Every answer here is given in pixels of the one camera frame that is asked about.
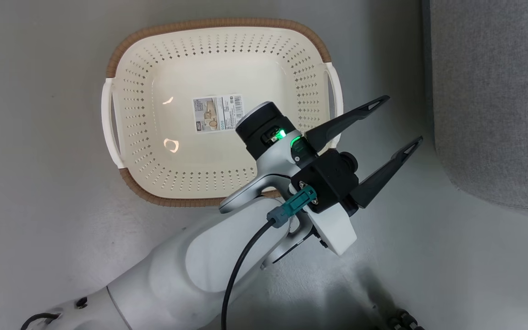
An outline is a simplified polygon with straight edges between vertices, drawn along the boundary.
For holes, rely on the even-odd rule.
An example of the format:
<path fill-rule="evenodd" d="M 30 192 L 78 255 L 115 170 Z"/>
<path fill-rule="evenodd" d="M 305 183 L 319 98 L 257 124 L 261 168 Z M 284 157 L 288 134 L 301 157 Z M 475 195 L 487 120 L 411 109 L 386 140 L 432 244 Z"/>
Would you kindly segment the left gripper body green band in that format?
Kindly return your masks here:
<path fill-rule="evenodd" d="M 299 135 L 291 140 L 291 158 L 295 162 L 311 162 L 318 157 L 318 153 L 311 146 L 310 142 Z"/>

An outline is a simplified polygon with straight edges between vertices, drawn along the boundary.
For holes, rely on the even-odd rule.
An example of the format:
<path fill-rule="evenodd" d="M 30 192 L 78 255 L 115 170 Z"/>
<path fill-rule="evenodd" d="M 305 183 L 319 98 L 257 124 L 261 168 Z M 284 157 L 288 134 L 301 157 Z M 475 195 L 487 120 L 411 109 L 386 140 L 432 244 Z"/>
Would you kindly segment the cream basket brown woven rim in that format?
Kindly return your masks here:
<path fill-rule="evenodd" d="M 193 99 L 273 102 L 304 133 L 344 112 L 323 40 L 296 21 L 212 18 L 141 29 L 113 52 L 101 92 L 105 144 L 126 185 L 166 207 L 218 205 L 257 175 L 235 133 L 197 133 Z"/>

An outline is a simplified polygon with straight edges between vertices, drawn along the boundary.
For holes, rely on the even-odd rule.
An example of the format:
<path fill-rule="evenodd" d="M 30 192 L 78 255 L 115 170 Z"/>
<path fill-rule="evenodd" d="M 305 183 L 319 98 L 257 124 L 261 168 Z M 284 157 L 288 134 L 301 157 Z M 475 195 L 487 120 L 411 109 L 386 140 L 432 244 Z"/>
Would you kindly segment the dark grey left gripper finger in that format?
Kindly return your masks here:
<path fill-rule="evenodd" d="M 371 100 L 371 102 L 356 107 L 343 115 L 338 115 L 336 118 L 307 131 L 304 137 L 316 152 L 320 152 L 325 148 L 326 144 L 339 136 L 350 125 L 369 117 L 373 111 L 376 111 L 383 103 L 388 102 L 388 100 L 390 100 L 390 96 L 388 95 Z"/>
<path fill-rule="evenodd" d="M 390 160 L 370 176 L 365 178 L 350 192 L 353 201 L 361 209 L 365 209 L 393 178 L 408 158 L 421 146 L 423 136 L 419 136 L 395 152 Z"/>

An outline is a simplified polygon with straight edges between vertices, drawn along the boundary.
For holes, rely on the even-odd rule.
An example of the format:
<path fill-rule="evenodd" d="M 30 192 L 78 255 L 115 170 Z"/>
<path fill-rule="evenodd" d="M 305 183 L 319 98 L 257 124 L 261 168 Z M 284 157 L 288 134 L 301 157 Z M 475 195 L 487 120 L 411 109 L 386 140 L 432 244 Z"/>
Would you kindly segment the grey fabric sofa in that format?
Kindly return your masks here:
<path fill-rule="evenodd" d="M 449 180 L 528 211 L 528 0 L 423 0 L 434 144 Z"/>

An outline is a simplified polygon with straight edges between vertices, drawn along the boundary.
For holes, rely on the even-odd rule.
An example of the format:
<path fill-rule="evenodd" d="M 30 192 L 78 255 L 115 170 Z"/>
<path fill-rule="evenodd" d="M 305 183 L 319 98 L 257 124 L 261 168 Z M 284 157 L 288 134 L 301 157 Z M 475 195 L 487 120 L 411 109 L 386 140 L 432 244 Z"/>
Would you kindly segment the paper product label sticker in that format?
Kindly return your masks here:
<path fill-rule="evenodd" d="M 241 94 L 194 98 L 192 108 L 197 133 L 235 130 L 245 115 Z"/>

